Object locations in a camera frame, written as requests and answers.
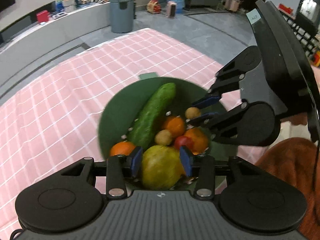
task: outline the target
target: metal screw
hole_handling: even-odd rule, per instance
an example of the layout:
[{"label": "metal screw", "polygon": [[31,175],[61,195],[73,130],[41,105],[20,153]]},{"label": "metal screw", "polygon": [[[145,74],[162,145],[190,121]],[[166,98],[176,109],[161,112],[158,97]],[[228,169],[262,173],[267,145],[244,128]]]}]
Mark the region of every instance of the metal screw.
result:
[{"label": "metal screw", "polygon": [[247,102],[243,102],[241,104],[241,109],[245,109],[247,107],[248,103]]},{"label": "metal screw", "polygon": [[197,190],[197,195],[200,197],[209,197],[211,196],[212,191],[207,188],[201,188]]},{"label": "metal screw", "polygon": [[111,190],[109,190],[109,195],[113,197],[120,197],[123,194],[124,194],[124,190],[121,188],[112,188]]},{"label": "metal screw", "polygon": [[165,197],[165,193],[160,192],[160,193],[157,194],[157,196],[158,196],[159,198],[163,198],[163,197]]}]

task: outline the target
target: white counter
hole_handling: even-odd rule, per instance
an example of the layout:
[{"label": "white counter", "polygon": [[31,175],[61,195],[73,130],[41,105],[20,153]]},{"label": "white counter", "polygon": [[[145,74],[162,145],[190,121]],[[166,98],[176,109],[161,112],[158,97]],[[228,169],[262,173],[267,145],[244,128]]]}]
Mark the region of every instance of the white counter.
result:
[{"label": "white counter", "polygon": [[110,25],[110,3],[96,4],[37,25],[17,36],[0,52],[0,86],[25,66],[80,36]]}]

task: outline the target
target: potato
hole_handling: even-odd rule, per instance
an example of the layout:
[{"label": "potato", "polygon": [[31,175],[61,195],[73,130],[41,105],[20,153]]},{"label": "potato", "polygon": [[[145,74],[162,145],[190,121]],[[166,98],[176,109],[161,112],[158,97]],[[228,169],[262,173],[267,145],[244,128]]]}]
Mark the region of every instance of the potato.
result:
[{"label": "potato", "polygon": [[155,143],[162,146],[168,146],[172,142],[172,135],[168,130],[162,130],[155,136]]},{"label": "potato", "polygon": [[190,107],[186,110],[185,115],[186,115],[186,119],[194,119],[201,116],[201,112],[199,108]]}]

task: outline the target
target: green bowl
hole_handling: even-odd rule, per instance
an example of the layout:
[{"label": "green bowl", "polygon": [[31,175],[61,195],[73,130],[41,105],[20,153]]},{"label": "green bowl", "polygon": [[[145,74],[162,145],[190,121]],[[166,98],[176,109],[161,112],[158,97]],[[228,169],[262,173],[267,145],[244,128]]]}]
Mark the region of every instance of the green bowl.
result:
[{"label": "green bowl", "polygon": [[[121,136],[128,133],[128,129],[133,126],[133,122],[143,106],[163,84],[169,82],[176,84],[176,97],[167,108],[167,111],[171,111],[172,115],[175,116],[180,115],[184,117],[185,110],[191,107],[191,103],[206,94],[206,90],[203,88],[182,79],[150,76],[155,76],[155,73],[140,75],[141,80],[120,90],[106,105],[98,127],[100,150],[105,160],[108,158],[112,146],[122,141]],[[202,109],[201,112],[217,112],[218,114],[223,114],[227,111],[221,103],[217,103]],[[203,132],[210,138],[210,132],[208,130],[203,130]],[[226,161],[229,156],[236,155],[237,147],[210,141],[207,152],[209,155],[215,157],[216,160]],[[216,186],[218,186],[224,178],[224,176],[216,177]],[[132,182],[130,182],[130,184],[132,189],[140,188],[139,184]],[[192,190],[193,187],[194,183],[190,185],[180,183],[175,189]]]}]

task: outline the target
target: toy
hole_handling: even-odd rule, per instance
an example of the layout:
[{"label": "toy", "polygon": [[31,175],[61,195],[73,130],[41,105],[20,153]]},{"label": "toy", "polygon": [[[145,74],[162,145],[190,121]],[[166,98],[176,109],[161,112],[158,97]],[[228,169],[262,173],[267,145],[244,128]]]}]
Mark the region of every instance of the toy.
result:
[{"label": "toy", "polygon": [[320,50],[319,49],[312,55],[311,61],[313,66],[315,67],[320,66]]},{"label": "toy", "polygon": [[148,2],[147,11],[152,14],[161,13],[161,5],[158,3],[158,0]]}]

